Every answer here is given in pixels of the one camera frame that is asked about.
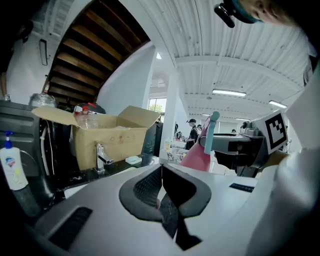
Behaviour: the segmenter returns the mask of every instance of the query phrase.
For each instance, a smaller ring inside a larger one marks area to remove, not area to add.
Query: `cardboard box flap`
[[[160,113],[136,106],[128,106],[119,114],[119,117],[149,129],[160,117]]]
[[[38,118],[50,120],[62,125],[78,126],[74,114],[52,106],[40,106],[32,110]]]

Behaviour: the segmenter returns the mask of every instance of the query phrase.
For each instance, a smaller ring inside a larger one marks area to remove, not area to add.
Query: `tree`
[[[154,112],[159,112],[159,113],[163,112],[163,111],[162,111],[162,106],[161,106],[161,105],[158,105],[158,104],[152,104],[152,105],[150,105],[150,106],[149,106],[149,110],[154,111]]]

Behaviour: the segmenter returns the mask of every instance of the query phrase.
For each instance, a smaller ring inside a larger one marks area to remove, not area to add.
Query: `window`
[[[151,98],[149,100],[148,110],[159,112],[159,113],[165,112],[166,103],[167,103],[167,98]]]

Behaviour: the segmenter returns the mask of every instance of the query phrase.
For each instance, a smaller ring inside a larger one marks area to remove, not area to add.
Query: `clear plastic bottle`
[[[82,107],[82,111],[79,112],[75,118],[78,125],[83,129],[99,128],[97,114],[91,113],[89,107],[86,105]]]

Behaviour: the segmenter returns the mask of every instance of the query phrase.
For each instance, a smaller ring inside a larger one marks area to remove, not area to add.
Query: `open cardboard box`
[[[97,115],[100,128],[86,130],[78,126],[74,114],[58,108],[41,106],[33,109],[32,113],[45,120],[72,125],[76,160],[80,170],[96,167],[97,143],[104,146],[106,154],[114,162],[141,154],[147,129],[160,116],[157,112],[128,106],[119,116]]]

